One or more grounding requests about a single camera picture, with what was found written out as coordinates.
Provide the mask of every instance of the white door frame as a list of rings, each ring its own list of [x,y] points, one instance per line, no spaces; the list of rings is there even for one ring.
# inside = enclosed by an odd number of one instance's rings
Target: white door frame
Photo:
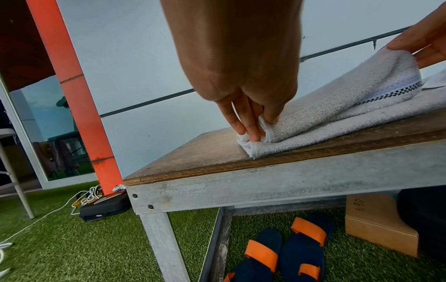
[[[49,181],[45,175],[45,172],[43,170],[42,165],[40,164],[39,159],[37,158],[37,154],[34,151],[31,141],[29,140],[28,135],[25,132],[25,128],[23,127],[23,124],[20,121],[19,115],[17,114],[17,111],[14,108],[11,98],[9,97],[8,90],[5,87],[1,75],[0,75],[0,101],[5,107],[6,113],[11,123],[13,124],[15,132],[17,133],[17,137],[22,143],[23,149],[25,150],[25,153],[28,156],[28,159],[31,165],[33,166],[34,172],[36,173],[40,185],[42,186],[43,189],[53,189],[53,188],[59,188],[63,186],[75,185],[79,183],[92,182],[98,180],[96,173],[93,172],[89,174]]]

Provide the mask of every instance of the hand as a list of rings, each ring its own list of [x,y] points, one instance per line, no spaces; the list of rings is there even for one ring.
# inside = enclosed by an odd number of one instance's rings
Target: hand
[[[188,80],[260,141],[297,92],[301,0],[161,0]]]
[[[420,69],[446,60],[446,2],[393,39],[387,48],[418,51],[415,57]]]

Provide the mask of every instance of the wooden tabletop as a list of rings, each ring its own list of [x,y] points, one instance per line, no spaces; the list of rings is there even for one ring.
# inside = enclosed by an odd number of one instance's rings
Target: wooden tabletop
[[[124,185],[236,171],[446,139],[446,109],[362,130],[323,143],[253,160],[236,133],[204,133],[124,179]]]

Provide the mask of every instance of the dark ceiling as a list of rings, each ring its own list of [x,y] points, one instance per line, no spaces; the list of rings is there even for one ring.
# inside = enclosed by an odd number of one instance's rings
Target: dark ceiling
[[[26,0],[0,0],[0,74],[9,91],[54,75]]]

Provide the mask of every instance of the grass floor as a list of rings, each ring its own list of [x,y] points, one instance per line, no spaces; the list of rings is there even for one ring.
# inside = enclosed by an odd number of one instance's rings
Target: grass floor
[[[37,217],[61,207],[91,184],[28,194]],[[66,207],[10,240],[2,282],[162,281],[143,226],[132,210],[96,222],[70,216]],[[192,281],[200,275],[217,210],[169,214]],[[0,242],[33,221],[16,198],[0,199]]]
[[[28,194],[37,216],[59,208],[79,190],[78,185]],[[108,219],[85,223],[70,216],[71,208],[51,214],[10,240],[0,270],[13,268],[2,282],[59,281],[162,281],[155,257],[139,218],[128,211]],[[420,259],[347,236],[344,209],[323,211],[336,223],[326,247],[325,282],[337,281],[445,281],[446,266],[422,256]],[[249,239],[264,228],[282,233],[284,240],[295,216],[308,212],[234,217],[227,270],[242,259]],[[212,233],[216,210],[169,214],[172,227],[192,281],[197,281]],[[0,199],[0,242],[32,223],[16,198]],[[280,275],[276,281],[282,281]]]
[[[326,274],[324,282],[386,282],[435,281],[446,282],[446,265],[427,256],[420,259],[346,235],[345,209],[322,210],[336,224],[325,248]],[[226,271],[234,269],[244,259],[249,239],[255,239],[264,228],[279,231],[284,242],[291,236],[290,226],[296,216],[305,218],[310,212],[242,216],[232,219]],[[275,281],[283,281],[277,274]]]

